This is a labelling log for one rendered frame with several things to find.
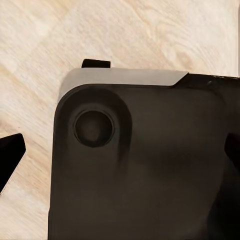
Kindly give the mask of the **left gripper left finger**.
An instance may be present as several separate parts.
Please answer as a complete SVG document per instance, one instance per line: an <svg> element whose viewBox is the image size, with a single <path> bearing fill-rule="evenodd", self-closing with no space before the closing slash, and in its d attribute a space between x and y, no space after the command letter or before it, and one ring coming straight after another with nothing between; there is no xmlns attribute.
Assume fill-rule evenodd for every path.
<svg viewBox="0 0 240 240"><path fill-rule="evenodd" d="M0 193L26 152L22 133L0 138Z"/></svg>

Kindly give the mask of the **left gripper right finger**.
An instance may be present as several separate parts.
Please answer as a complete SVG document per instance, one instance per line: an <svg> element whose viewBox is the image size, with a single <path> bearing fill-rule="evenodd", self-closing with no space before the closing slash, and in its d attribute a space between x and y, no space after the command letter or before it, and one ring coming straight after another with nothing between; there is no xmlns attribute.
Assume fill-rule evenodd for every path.
<svg viewBox="0 0 240 240"><path fill-rule="evenodd" d="M224 146L224 151L240 173L240 135L229 133Z"/></svg>

